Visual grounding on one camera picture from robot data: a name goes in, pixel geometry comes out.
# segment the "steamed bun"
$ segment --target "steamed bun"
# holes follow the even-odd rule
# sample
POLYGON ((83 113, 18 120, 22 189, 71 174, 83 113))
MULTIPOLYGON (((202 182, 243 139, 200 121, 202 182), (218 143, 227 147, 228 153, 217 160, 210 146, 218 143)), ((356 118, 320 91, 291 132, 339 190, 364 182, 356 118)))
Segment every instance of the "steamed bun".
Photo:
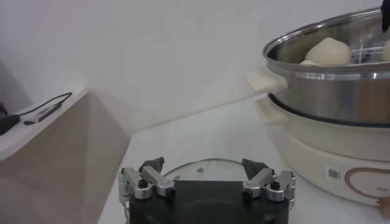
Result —
POLYGON ((311 60, 304 60, 303 62, 300 63, 301 65, 319 65, 318 63, 315 63, 311 60))
POLYGON ((382 49, 382 60, 390 61, 390 40, 387 40, 382 49))
POLYGON ((305 59, 320 65, 345 65, 350 63, 351 49, 343 42, 327 37, 310 49, 305 59))

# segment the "black object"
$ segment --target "black object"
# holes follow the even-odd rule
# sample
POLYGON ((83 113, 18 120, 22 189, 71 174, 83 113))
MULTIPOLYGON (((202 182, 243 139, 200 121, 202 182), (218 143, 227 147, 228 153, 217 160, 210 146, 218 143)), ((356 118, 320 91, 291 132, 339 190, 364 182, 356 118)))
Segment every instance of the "black object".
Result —
POLYGON ((147 187, 147 181, 144 180, 144 179, 139 180, 139 181, 138 181, 138 187, 139 187, 139 188, 145 188, 145 187, 147 187))
POLYGON ((271 183, 271 189, 272 190, 279 190, 280 189, 280 183, 279 182, 272 182, 271 183))
POLYGON ((390 0, 383 0, 380 10, 382 12, 382 32, 386 32, 390 26, 390 0))
POLYGON ((0 135, 4 135, 19 121, 20 121, 19 115, 8 115, 8 116, 0 117, 0 135))
POLYGON ((4 105, 0 103, 0 117, 8 115, 7 110, 5 109, 4 105))
POLYGON ((155 169, 158 173, 161 172, 163 165, 165 163, 164 157, 159 157, 157 159, 147 160, 144 163, 142 163, 141 167, 138 169, 139 173, 142 172, 142 168, 144 166, 151 166, 153 169, 155 169))
POLYGON ((241 161, 241 164, 244 167, 248 180, 252 179, 262 169, 268 168, 268 166, 265 165, 265 163, 258 163, 249 159, 243 159, 241 161))
POLYGON ((153 192, 145 201, 130 199, 133 224, 287 224, 289 201, 260 197, 245 204, 240 181, 175 181, 180 195, 168 202, 153 192))

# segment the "white electric cooker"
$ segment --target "white electric cooker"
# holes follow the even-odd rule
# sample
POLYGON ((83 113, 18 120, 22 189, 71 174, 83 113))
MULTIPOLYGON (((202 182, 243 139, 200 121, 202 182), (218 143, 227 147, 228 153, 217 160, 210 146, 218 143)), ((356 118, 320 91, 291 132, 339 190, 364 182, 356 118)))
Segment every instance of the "white electric cooker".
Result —
POLYGON ((270 97, 257 105, 284 160, 301 177, 368 205, 390 197, 390 129, 316 121, 284 110, 270 97))

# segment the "pot rim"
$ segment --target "pot rim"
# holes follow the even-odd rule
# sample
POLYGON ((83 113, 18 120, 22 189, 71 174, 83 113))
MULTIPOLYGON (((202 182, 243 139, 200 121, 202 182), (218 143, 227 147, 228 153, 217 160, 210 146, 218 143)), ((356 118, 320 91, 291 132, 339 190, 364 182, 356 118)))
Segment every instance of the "pot rim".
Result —
POLYGON ((274 60, 268 57, 268 53, 277 45, 290 40, 293 37, 303 33, 311 33, 315 30, 334 26, 343 23, 345 20, 355 20, 358 18, 380 14, 380 8, 367 9, 359 12, 348 13, 341 16, 336 16, 330 19, 323 20, 318 23, 312 23, 284 35, 281 35, 270 41, 263 48, 263 56, 267 59, 268 67, 282 68, 293 71, 296 77, 305 79, 319 80, 370 80, 370 79, 389 79, 390 78, 390 61, 375 62, 365 64, 349 64, 336 66, 312 66, 301 65, 297 63, 287 63, 274 60))

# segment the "black cable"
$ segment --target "black cable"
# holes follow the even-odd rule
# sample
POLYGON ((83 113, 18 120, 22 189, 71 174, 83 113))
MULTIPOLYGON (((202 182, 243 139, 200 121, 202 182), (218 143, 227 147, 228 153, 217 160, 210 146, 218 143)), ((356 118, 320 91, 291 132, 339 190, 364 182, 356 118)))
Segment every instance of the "black cable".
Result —
POLYGON ((70 96, 72 96, 72 92, 68 92, 68 93, 64 93, 64 94, 61 94, 61 95, 59 95, 59 96, 56 96, 55 98, 52 98, 52 99, 46 101, 45 103, 43 103, 43 104, 41 104, 41 105, 35 107, 35 108, 32 109, 32 110, 29 110, 29 111, 24 112, 24 113, 21 113, 21 114, 16 114, 16 115, 22 116, 22 115, 26 115, 26 114, 29 114, 29 113, 31 113, 31 112, 34 112, 34 111, 36 111, 37 109, 39 109, 39 108, 45 106, 46 104, 52 102, 53 100, 58 99, 58 98, 63 97, 63 96, 66 96, 66 97, 65 97, 63 100, 59 101, 58 104, 62 104, 62 103, 63 103, 64 101, 66 101, 70 96))

